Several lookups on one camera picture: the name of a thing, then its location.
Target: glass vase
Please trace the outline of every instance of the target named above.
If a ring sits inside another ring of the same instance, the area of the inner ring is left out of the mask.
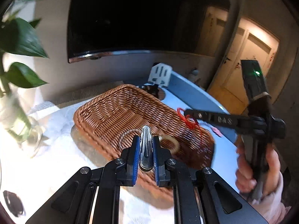
[[[16,93],[0,98],[0,127],[9,133],[10,140],[15,141],[29,157],[33,157],[39,149],[42,128],[33,115],[26,114],[29,107],[24,105]]]

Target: door handle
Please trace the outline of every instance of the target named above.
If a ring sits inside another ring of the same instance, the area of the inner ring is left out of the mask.
[[[238,64],[235,66],[235,69],[240,69],[241,68],[241,64],[238,62]]]
[[[224,61],[224,64],[226,63],[226,61],[227,61],[227,60],[231,61],[231,59],[230,59],[230,58],[226,58],[226,59],[225,59],[225,61]]]

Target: pink sleeve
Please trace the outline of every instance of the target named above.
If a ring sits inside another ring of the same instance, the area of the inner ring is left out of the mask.
[[[252,202],[250,205],[260,213],[269,224],[278,224],[283,220],[291,207],[285,207],[281,202],[283,190],[283,177],[280,173],[276,191],[265,196],[260,202]]]

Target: black handle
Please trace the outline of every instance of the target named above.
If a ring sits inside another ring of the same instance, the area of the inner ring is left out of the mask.
[[[253,170],[253,178],[257,181],[255,188],[250,193],[242,193],[247,198],[247,201],[251,202],[253,200],[260,200],[263,196],[266,172],[269,169],[266,162],[267,142],[248,135],[242,136],[242,139],[246,160]]]
[[[231,61],[231,59],[229,59],[228,57],[226,57],[226,59],[224,60],[224,64],[226,63],[227,60]]]

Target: human hand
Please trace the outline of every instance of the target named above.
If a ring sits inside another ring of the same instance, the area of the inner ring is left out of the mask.
[[[239,154],[237,160],[238,170],[236,171],[236,186],[242,193],[249,193],[255,187],[257,181],[253,179],[252,168],[246,161],[243,142],[239,143],[236,152]],[[269,170],[264,183],[263,196],[271,194],[278,186],[280,162],[278,154],[273,149],[272,144],[267,145],[266,160],[269,165]]]

